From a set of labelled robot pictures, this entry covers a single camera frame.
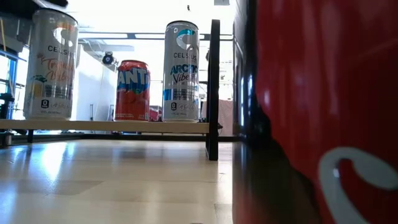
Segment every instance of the security camera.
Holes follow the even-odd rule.
[[[113,64],[113,62],[115,61],[114,57],[112,56],[112,52],[105,52],[105,56],[102,58],[102,62],[106,65],[106,66],[110,66]]]

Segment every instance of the white can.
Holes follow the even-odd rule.
[[[33,22],[24,116],[68,120],[72,114],[78,23],[54,9],[37,10]]]
[[[174,21],[165,33],[163,121],[198,120],[198,27]]]

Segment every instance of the black metal stand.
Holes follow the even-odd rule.
[[[218,89],[220,85],[220,20],[211,21],[210,51],[207,84],[206,118],[209,133],[206,134],[206,150],[209,160],[218,160]]]
[[[30,130],[28,131],[28,133],[27,133],[27,142],[28,142],[28,143],[33,143],[33,131],[34,131],[34,130],[31,130],[31,129],[30,129]]]

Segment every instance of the white wall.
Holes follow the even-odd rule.
[[[82,49],[75,74],[71,120],[89,121],[90,104],[93,104],[94,120],[106,121],[109,106],[114,105],[116,101],[116,84],[116,73]]]

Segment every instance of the can lid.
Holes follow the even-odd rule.
[[[197,29],[199,29],[196,24],[194,24],[193,22],[189,22],[189,21],[173,21],[173,22],[169,22],[166,27],[168,27],[169,25],[172,25],[174,23],[178,23],[178,22],[186,22],[186,23],[189,23],[189,24],[195,26]]]
[[[40,10],[48,10],[48,11],[59,12],[59,13],[61,13],[61,14],[63,14],[63,15],[66,15],[66,16],[70,17],[70,18],[73,19],[77,24],[79,24],[79,23],[77,22],[77,20],[76,20],[73,16],[67,14],[66,12],[62,12],[62,11],[59,11],[59,10],[57,10],[57,9],[51,9],[51,8],[46,8],[46,7],[41,7],[40,9],[36,10],[36,12],[38,12],[38,11],[40,11]]]
[[[140,61],[140,60],[123,60],[122,63],[123,63],[123,62],[138,62],[138,63],[144,63],[144,64],[146,64],[146,65],[148,66],[147,63],[142,62],[142,61]]]

